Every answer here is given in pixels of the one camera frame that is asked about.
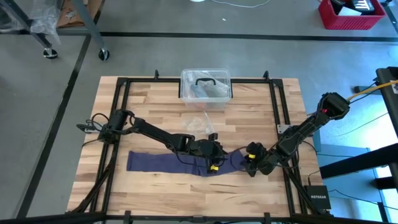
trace yellow label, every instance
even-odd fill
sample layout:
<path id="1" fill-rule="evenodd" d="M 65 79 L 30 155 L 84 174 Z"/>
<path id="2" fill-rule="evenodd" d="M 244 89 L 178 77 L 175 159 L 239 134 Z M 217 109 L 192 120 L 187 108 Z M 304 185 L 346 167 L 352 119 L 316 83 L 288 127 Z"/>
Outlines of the yellow label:
<path id="1" fill-rule="evenodd" d="M 218 170 L 218 167 L 217 167 L 217 166 L 214 166 L 214 165 L 211 165 L 210 169 L 211 169 L 211 170 Z"/>

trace plastic storage bin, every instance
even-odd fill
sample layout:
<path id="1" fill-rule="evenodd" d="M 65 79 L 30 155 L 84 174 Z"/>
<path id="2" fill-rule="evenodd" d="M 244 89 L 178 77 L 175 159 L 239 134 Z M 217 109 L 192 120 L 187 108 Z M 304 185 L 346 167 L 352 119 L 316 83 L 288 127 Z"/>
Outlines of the plastic storage bin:
<path id="1" fill-rule="evenodd" d="M 190 109 L 223 110 L 231 100 L 231 75 L 223 68 L 185 69 L 180 96 Z"/>
<path id="2" fill-rule="evenodd" d="M 371 2 L 374 6 L 374 15 L 371 16 L 337 16 L 330 0 L 322 0 L 318 10 L 326 29 L 368 30 L 372 28 L 379 19 L 386 16 L 386 12 L 384 12 L 379 0 L 371 0 Z"/>

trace yellow cable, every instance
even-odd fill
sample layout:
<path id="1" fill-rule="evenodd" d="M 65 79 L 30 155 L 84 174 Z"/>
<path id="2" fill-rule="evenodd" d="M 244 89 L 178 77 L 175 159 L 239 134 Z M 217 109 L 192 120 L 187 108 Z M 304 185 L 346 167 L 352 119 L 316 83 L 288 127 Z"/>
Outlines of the yellow cable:
<path id="1" fill-rule="evenodd" d="M 383 88 L 383 87 L 386 87 L 386 86 L 391 86 L 391 85 L 397 84 L 397 83 L 398 83 L 398 80 L 393 81 L 393 82 L 389 82 L 389 83 L 385 83 L 385 84 L 382 84 L 382 85 L 378 85 L 378 86 L 375 86 L 375 87 L 372 87 L 372 88 L 368 88 L 367 90 L 364 90 L 362 92 L 359 92 L 357 94 L 354 94 L 354 95 L 348 97 L 347 100 L 350 101 L 350 100 L 352 100 L 353 98 L 355 98 L 355 97 L 357 97 L 359 95 L 362 95 L 362 94 L 365 94 L 365 93 L 369 93 L 370 91 L 378 90 L 380 88 Z"/>

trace container handle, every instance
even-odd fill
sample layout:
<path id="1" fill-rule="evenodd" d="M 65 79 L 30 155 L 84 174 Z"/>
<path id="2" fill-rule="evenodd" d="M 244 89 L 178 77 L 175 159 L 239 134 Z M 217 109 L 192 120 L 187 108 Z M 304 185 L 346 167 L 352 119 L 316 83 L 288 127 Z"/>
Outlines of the container handle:
<path id="1" fill-rule="evenodd" d="M 216 85 L 216 80 L 214 80 L 214 78 L 198 78 L 197 82 L 195 83 L 195 85 L 198 85 L 199 81 L 204 81 L 204 82 L 213 81 L 213 84 Z"/>

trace clear plastic container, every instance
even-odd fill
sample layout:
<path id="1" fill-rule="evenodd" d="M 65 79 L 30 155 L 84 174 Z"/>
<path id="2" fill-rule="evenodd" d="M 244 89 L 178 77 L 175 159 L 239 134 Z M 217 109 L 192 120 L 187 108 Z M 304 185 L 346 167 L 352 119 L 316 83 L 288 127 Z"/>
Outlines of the clear plastic container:
<path id="1" fill-rule="evenodd" d="M 224 68 L 185 69 L 180 96 L 190 109 L 223 110 L 231 100 L 231 75 Z"/>

